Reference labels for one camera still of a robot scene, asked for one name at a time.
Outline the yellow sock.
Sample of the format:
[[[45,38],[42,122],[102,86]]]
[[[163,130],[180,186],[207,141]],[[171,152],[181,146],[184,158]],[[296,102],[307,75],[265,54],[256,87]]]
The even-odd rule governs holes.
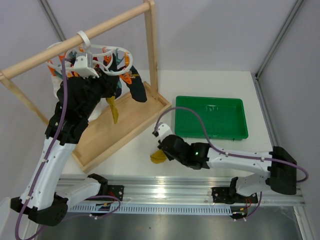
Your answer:
[[[105,100],[110,107],[113,123],[117,124],[118,119],[119,119],[119,112],[118,112],[118,109],[116,108],[116,104],[115,104],[116,97],[115,96],[108,97]]]
[[[150,160],[154,164],[161,164],[167,160],[167,156],[161,149],[158,149],[150,155]]]

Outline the white sock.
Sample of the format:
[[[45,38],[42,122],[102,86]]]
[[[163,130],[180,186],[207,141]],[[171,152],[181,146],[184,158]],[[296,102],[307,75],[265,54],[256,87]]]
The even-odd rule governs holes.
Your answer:
[[[102,102],[99,101],[99,103],[96,105],[96,107],[94,108],[94,110],[90,114],[88,121],[92,122],[92,121],[96,120],[101,115],[101,112],[102,112]]]
[[[63,79],[60,78],[59,76],[51,76],[51,81],[53,85],[53,95],[55,96],[56,99],[58,99],[57,92],[61,87],[61,83],[63,82]]]

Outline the white plastic clip hanger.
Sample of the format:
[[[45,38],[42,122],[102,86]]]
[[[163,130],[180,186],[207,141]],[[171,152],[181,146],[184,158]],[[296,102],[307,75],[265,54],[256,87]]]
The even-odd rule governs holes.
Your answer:
[[[76,55],[79,53],[90,53],[93,56],[93,67],[98,73],[98,68],[103,73],[109,76],[124,75],[133,66],[132,54],[124,48],[106,45],[91,44],[88,36],[84,31],[77,33],[83,40],[83,43],[77,48],[67,50],[64,54],[59,55],[59,59],[62,62],[63,59],[70,58],[70,66],[65,67],[66,75],[80,77],[76,72],[72,70],[72,67],[76,60]]]

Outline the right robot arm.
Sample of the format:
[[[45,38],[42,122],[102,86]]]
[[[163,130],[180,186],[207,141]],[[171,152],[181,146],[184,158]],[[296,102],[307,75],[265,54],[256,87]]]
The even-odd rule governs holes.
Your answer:
[[[214,149],[209,143],[187,143],[170,134],[159,140],[158,148],[172,161],[194,169],[233,169],[249,172],[246,177],[232,178],[228,196],[234,202],[257,192],[272,190],[293,196],[297,193],[297,162],[280,146],[272,151],[245,153]]]

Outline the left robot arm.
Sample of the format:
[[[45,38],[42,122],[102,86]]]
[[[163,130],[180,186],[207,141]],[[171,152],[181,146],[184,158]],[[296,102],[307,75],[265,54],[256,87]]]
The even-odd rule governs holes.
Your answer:
[[[10,200],[12,210],[37,224],[53,227],[69,208],[90,198],[103,200],[108,196],[108,180],[95,173],[66,192],[56,192],[56,186],[95,107],[102,98],[114,96],[117,84],[115,76],[106,74],[58,79],[54,87],[58,102],[45,131],[42,154],[26,190]]]

